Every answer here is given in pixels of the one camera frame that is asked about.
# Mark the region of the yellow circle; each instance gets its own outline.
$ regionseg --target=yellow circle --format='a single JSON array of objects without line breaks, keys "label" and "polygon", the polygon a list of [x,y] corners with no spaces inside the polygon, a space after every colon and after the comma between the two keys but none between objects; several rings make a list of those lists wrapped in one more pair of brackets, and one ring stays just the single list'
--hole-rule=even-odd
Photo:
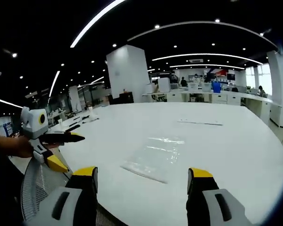
[{"label": "yellow circle", "polygon": [[39,116],[39,124],[42,125],[45,122],[45,115],[44,114],[40,114]]}]

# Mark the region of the white desk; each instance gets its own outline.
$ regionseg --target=white desk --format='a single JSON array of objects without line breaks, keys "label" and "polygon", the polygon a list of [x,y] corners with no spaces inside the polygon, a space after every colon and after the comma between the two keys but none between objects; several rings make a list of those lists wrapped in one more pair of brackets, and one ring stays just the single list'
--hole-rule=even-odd
[{"label": "white desk", "polygon": [[215,103],[224,103],[224,104],[233,104],[233,105],[240,105],[239,103],[231,103],[229,101],[230,98],[245,98],[246,99],[246,107],[249,108],[254,114],[256,114],[265,124],[269,123],[270,118],[270,109],[271,105],[278,106],[281,108],[281,106],[271,99],[255,96],[252,94],[247,93],[237,93],[237,92],[231,92],[231,91],[221,91],[221,93],[213,93],[211,92],[203,92],[201,89],[198,91],[188,91],[181,89],[174,89],[171,92],[168,93],[151,93],[151,94],[143,94],[143,96],[151,96],[151,95],[159,95],[159,94],[166,94],[167,99],[170,98],[172,102],[180,102],[180,99],[183,102],[187,102],[187,97],[185,97],[185,94],[203,94],[205,98],[205,102],[214,102],[211,101],[213,95],[218,95],[222,99],[222,101],[215,101]]},{"label": "white desk", "polygon": [[[98,201],[130,226],[186,226],[188,168],[208,170],[245,207],[252,223],[261,222],[283,188],[283,146],[245,107],[205,103],[111,105],[94,110],[100,119],[75,132],[85,140],[60,148],[72,171],[99,168]],[[218,121],[223,126],[178,123],[180,119]],[[149,136],[176,135],[184,150],[168,184],[120,165]]]}]

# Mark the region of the person's arm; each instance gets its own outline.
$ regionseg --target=person's arm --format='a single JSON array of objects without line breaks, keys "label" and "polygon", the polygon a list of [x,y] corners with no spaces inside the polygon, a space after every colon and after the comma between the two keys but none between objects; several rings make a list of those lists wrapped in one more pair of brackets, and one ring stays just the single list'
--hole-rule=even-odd
[{"label": "person's arm", "polygon": [[0,136],[0,150],[6,155],[29,158],[33,155],[33,147],[26,137]]}]

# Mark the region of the window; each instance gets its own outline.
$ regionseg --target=window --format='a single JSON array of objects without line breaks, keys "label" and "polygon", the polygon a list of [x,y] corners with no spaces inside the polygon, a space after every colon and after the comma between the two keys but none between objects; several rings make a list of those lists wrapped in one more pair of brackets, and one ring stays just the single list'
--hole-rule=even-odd
[{"label": "window", "polygon": [[250,86],[251,88],[256,87],[256,82],[255,82],[255,72],[253,67],[248,67],[246,68],[246,85]]},{"label": "window", "polygon": [[272,76],[270,73],[269,64],[258,65],[259,85],[262,86],[263,90],[272,95]]}]

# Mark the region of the floor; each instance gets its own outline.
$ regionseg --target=floor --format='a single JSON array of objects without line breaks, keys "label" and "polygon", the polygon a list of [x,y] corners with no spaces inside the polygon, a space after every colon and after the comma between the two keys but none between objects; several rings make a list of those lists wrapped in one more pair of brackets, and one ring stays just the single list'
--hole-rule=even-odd
[{"label": "floor", "polygon": [[[283,144],[283,128],[280,128],[276,126],[272,121],[269,121],[269,128],[274,132],[274,134],[279,138],[279,140]],[[15,164],[15,166],[18,167],[18,169],[22,172],[25,173],[26,167],[30,161],[29,159],[22,159],[18,157],[11,157],[11,161]]]}]

